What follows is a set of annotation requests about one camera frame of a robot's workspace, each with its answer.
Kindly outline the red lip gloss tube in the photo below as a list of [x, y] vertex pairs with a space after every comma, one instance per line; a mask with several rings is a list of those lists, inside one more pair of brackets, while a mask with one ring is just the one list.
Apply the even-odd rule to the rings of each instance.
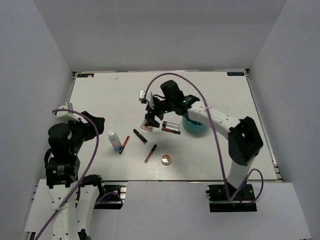
[[125, 139], [125, 141], [124, 141], [123, 145], [121, 146], [121, 148], [120, 148], [119, 152], [118, 152], [120, 155], [123, 153], [123, 151], [124, 151], [124, 149], [125, 149], [126, 145], [128, 144], [129, 139], [130, 139], [130, 136], [128, 135], [128, 136], [126, 137], [126, 139]]

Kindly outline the left blue corner label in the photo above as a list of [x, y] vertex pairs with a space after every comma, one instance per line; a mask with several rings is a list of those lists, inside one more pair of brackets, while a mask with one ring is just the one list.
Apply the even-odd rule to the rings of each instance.
[[93, 78], [94, 77], [94, 73], [78, 73], [77, 74], [77, 78]]

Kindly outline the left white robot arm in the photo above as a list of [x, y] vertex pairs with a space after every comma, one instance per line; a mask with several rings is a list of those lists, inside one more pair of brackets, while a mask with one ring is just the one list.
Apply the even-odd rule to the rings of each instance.
[[40, 239], [52, 224], [53, 240], [88, 240], [94, 205], [105, 196], [106, 187], [100, 175], [79, 176], [78, 153], [84, 142], [99, 140], [105, 119], [68, 108], [53, 113], [59, 123], [48, 130], [50, 148], [44, 157], [53, 214], [32, 238]]

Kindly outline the teal round organizer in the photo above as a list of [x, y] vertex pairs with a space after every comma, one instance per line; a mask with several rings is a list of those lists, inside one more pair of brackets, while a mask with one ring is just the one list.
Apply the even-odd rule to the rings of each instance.
[[207, 130], [206, 125], [188, 118], [187, 115], [182, 116], [182, 125], [186, 131], [192, 134], [201, 134]]

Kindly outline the white lotion bottle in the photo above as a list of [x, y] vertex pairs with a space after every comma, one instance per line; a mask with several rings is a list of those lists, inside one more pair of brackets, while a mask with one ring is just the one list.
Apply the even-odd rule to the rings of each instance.
[[115, 151], [119, 151], [122, 147], [122, 143], [118, 134], [114, 130], [109, 130], [107, 133], [108, 139]]

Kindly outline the round beige powder compact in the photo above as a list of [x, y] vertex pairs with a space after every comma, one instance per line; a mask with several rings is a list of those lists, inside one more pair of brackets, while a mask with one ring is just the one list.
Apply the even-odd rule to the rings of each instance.
[[172, 160], [171, 160], [171, 157], [170, 157], [169, 155], [165, 154], [165, 155], [163, 155], [163, 156], [161, 157], [161, 163], [162, 163], [164, 166], [170, 165], [171, 162], [172, 162]]

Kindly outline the black squeeze tube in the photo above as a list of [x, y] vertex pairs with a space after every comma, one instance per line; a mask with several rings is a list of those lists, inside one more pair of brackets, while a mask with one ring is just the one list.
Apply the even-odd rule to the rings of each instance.
[[148, 140], [138, 130], [133, 129], [133, 132], [144, 144], [148, 142]]

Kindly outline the brown lip gloss tube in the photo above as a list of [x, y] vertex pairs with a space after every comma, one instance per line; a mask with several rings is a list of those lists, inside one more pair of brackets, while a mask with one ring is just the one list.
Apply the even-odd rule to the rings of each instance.
[[147, 162], [150, 160], [150, 158], [151, 158], [151, 156], [153, 155], [153, 153], [154, 153], [154, 151], [155, 151], [156, 148], [157, 148], [157, 145], [155, 144], [155, 145], [151, 148], [151, 150], [150, 150], [150, 152], [148, 153], [147, 157], [145, 158], [145, 160], [144, 160], [145, 163], [147, 163]]

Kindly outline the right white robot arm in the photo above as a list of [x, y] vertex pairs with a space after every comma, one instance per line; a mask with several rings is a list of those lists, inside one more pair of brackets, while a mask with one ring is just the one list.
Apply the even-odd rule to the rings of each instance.
[[188, 120], [199, 122], [222, 135], [228, 141], [228, 154], [232, 160], [226, 178], [226, 195], [236, 200], [244, 193], [244, 183], [250, 167], [263, 147], [262, 137], [255, 121], [247, 116], [243, 119], [228, 116], [209, 108], [204, 100], [194, 95], [184, 95], [177, 83], [168, 80], [160, 86], [164, 97], [159, 99], [150, 91], [140, 92], [140, 102], [146, 104], [146, 125], [158, 128], [155, 118], [174, 112]]

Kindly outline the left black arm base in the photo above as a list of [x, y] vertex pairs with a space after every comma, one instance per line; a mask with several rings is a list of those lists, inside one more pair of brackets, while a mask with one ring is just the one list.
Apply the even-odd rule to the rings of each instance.
[[125, 202], [126, 182], [104, 182], [104, 194], [97, 198], [95, 210], [120, 210]]

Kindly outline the right blue corner label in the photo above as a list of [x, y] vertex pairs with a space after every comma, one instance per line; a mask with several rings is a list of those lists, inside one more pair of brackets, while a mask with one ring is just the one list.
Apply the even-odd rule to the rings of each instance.
[[234, 71], [228, 71], [226, 73], [228, 76], [230, 77], [241, 77], [241, 76], [245, 76], [244, 72], [234, 72]]

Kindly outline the clear bottle black cap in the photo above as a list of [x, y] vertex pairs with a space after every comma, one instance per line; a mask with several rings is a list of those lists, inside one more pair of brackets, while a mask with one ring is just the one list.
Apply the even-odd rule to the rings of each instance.
[[180, 131], [180, 125], [178, 123], [163, 121], [162, 128], [170, 131]]

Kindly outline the blue corner label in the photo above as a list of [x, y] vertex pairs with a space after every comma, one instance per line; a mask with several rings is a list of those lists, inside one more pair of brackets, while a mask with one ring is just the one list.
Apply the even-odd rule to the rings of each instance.
[[241, 76], [245, 76], [244, 72], [234, 72], [234, 71], [228, 71], [226, 73], [228, 76], [230, 77], [241, 77]]
[[93, 78], [94, 77], [94, 73], [78, 73], [77, 74], [77, 78]]

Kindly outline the dark red lip gloss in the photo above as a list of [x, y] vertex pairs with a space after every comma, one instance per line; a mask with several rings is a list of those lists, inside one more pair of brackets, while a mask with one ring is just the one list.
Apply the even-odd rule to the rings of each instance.
[[176, 134], [176, 135], [180, 135], [180, 134], [181, 134], [180, 131], [174, 130], [174, 129], [162, 128], [161, 130], [162, 130], [163, 132], [166, 132], [166, 133], [171, 133], [171, 134]]

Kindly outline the eyeshadow palette clear case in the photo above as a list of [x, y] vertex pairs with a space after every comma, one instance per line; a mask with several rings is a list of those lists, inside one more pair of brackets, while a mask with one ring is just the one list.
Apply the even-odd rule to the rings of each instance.
[[140, 125], [140, 128], [142, 130], [148, 131], [148, 132], [152, 132], [154, 130], [153, 126], [147, 126], [147, 120], [144, 119]]

